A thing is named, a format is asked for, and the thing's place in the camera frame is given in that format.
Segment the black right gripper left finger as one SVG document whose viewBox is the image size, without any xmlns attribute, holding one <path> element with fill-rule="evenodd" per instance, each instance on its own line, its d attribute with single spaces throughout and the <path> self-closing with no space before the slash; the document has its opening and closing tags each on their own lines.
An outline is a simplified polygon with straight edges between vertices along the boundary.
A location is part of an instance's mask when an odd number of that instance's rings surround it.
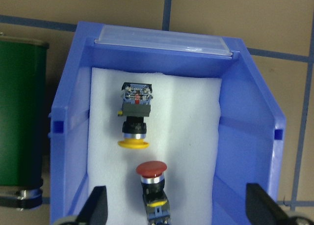
<svg viewBox="0 0 314 225">
<path fill-rule="evenodd" d="M 105 225 L 108 219 L 106 186 L 96 186 L 75 219 L 76 225 Z"/>
</svg>

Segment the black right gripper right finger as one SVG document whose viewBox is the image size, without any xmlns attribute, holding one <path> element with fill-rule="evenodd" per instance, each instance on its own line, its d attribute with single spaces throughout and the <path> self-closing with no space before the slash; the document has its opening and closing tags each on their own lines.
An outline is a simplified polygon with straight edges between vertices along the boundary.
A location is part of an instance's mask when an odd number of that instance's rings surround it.
<svg viewBox="0 0 314 225">
<path fill-rule="evenodd" d="M 252 225 L 288 225 L 288 215 L 258 183 L 246 184 L 246 216 Z"/>
</svg>

